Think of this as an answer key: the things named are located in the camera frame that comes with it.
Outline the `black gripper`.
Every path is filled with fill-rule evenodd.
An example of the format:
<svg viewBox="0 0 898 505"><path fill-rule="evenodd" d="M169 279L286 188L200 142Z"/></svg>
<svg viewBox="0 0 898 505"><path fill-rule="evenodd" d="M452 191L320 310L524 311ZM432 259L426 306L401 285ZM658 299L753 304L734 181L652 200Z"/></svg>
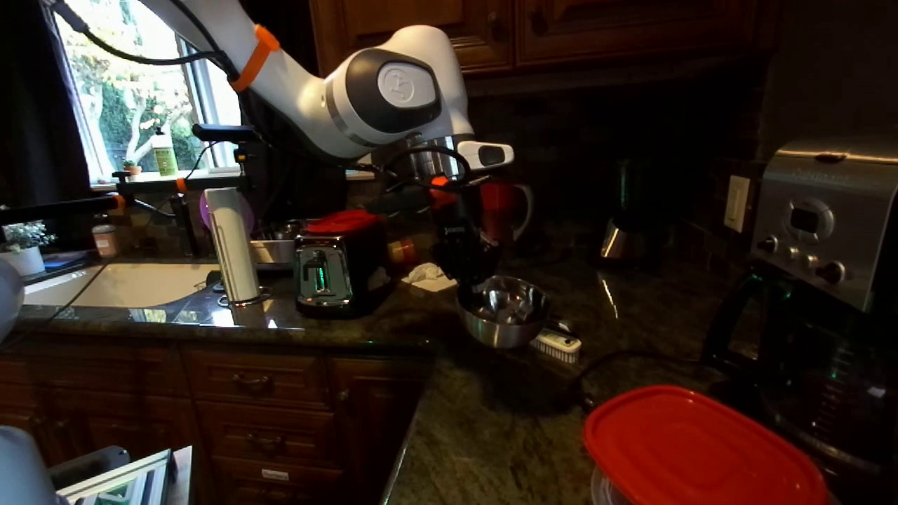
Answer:
<svg viewBox="0 0 898 505"><path fill-rule="evenodd" d="M442 198L439 265L463 293L473 293L498 271L495 248L481 238L477 206L461 191Z"/></svg>

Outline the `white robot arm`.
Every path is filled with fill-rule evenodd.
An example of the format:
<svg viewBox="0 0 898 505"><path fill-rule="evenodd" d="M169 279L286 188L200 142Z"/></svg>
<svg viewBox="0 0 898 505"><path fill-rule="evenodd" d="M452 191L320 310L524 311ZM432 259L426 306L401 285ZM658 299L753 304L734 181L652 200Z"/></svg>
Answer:
<svg viewBox="0 0 898 505"><path fill-rule="evenodd" d="M242 0L140 4L207 50L235 92L263 98L328 158L359 161L401 147L418 184L450 185L470 185L515 161L509 143L474 135L459 55L436 25L405 25L318 77Z"/></svg>

